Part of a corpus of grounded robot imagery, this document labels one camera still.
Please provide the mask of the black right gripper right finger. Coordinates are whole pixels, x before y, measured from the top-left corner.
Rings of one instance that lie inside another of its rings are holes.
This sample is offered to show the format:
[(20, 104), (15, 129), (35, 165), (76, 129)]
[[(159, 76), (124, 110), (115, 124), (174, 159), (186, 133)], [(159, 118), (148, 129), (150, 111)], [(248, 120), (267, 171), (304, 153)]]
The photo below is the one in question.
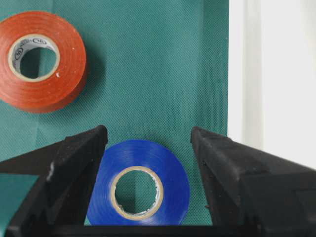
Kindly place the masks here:
[(245, 237), (313, 237), (316, 172), (200, 127), (191, 130), (212, 223)]

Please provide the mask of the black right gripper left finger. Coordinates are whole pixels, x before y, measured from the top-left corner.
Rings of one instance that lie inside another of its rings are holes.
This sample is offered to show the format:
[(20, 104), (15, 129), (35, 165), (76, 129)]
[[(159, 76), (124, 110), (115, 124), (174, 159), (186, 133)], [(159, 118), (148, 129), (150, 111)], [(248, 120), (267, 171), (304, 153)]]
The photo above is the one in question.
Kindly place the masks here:
[(0, 163), (0, 234), (51, 237), (84, 224), (108, 141), (99, 125)]

